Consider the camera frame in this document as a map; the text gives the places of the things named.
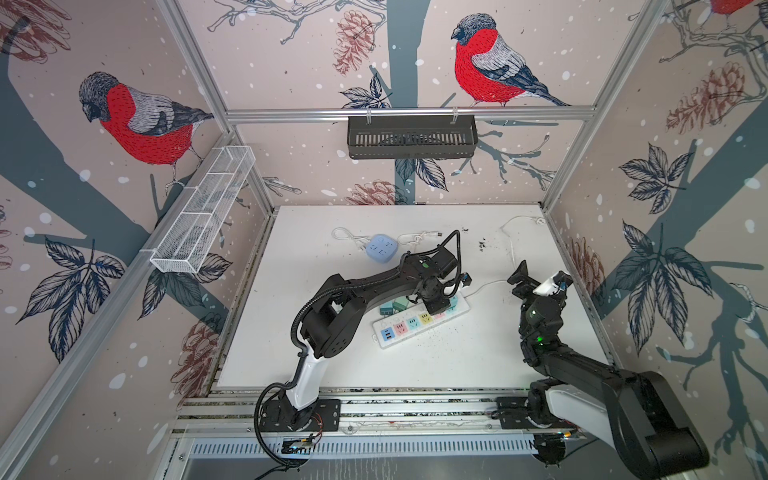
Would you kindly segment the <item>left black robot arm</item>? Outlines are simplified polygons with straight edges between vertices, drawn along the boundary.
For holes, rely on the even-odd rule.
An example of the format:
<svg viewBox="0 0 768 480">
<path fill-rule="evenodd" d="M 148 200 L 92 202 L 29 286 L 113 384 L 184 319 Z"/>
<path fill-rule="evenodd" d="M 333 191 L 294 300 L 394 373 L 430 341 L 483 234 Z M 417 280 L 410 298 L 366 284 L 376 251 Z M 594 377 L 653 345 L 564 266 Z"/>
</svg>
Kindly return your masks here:
<svg viewBox="0 0 768 480">
<path fill-rule="evenodd" d="M 454 230 L 436 247 L 404 253 L 396 267 L 383 273 L 347 280 L 339 274 L 327 278 L 319 291 L 299 310 L 290 339 L 299 349 L 292 379 L 264 387 L 255 404 L 254 433 L 264 453 L 276 463 L 274 472 L 298 470 L 304 459 L 289 459 L 274 452 L 262 435 L 261 419 L 269 406 L 277 407 L 277 420 L 290 430 L 308 425 L 319 398 L 326 361 L 346 349 L 370 310 L 402 296 L 420 300 L 431 315 L 451 307 L 471 277 L 462 269 L 461 233 Z"/>
</svg>

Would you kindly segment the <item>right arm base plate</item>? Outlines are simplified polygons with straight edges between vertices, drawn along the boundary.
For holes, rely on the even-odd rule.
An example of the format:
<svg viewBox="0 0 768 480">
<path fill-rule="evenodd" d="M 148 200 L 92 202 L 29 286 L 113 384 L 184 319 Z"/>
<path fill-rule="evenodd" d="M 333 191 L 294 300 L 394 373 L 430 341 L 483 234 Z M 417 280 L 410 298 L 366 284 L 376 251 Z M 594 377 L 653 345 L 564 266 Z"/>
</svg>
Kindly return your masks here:
<svg viewBox="0 0 768 480">
<path fill-rule="evenodd" d="M 499 422 L 502 430 L 537 429 L 530 419 L 528 399 L 522 396 L 501 396 L 495 399 L 491 418 Z"/>
</svg>

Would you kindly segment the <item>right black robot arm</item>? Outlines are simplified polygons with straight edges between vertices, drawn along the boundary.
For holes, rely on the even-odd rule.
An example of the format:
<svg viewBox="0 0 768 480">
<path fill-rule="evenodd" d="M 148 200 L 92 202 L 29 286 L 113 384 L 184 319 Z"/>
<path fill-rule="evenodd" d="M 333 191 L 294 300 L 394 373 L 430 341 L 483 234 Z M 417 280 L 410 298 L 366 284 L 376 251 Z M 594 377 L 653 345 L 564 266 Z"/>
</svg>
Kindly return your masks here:
<svg viewBox="0 0 768 480">
<path fill-rule="evenodd" d="M 524 362 L 542 375 L 530 386 L 529 418 L 571 423 L 610 445 L 638 479 L 661 479 L 710 462 L 698 430 L 666 379 L 576 352 L 559 338 L 571 276 L 540 282 L 521 261 L 507 280 L 522 302 L 518 333 Z"/>
</svg>

